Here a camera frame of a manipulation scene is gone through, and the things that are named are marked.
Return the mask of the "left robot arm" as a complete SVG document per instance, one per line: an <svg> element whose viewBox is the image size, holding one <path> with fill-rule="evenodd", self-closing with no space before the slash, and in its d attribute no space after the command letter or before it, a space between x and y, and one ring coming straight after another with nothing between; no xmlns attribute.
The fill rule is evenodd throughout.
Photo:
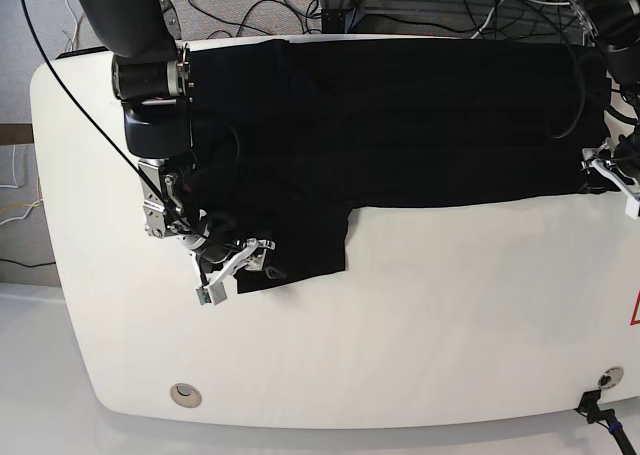
<svg viewBox="0 0 640 455"><path fill-rule="evenodd" d="M618 85L624 102L639 110L639 0L568 0L584 31L596 48L595 54L606 65ZM632 125L629 135L616 141L604 139L597 148L586 147L578 153L572 176L558 182L553 195L601 194L620 191L639 213L639 118L629 118L588 90L583 64L591 52L572 57L573 75L580 90L580 101L570 130L583 115L586 101L609 113L618 121Z"/></svg>

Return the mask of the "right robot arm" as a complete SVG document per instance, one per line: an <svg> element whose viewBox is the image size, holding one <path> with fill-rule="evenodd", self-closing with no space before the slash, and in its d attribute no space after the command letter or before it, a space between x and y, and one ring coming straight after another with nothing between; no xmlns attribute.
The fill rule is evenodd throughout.
<svg viewBox="0 0 640 455"><path fill-rule="evenodd" d="M240 292L290 282L282 244L240 213L235 195L267 160L250 154L234 126L192 105L190 50L167 28L162 2L79 3L113 53L112 89L139 159L147 233L181 238L209 287L227 276Z"/></svg>

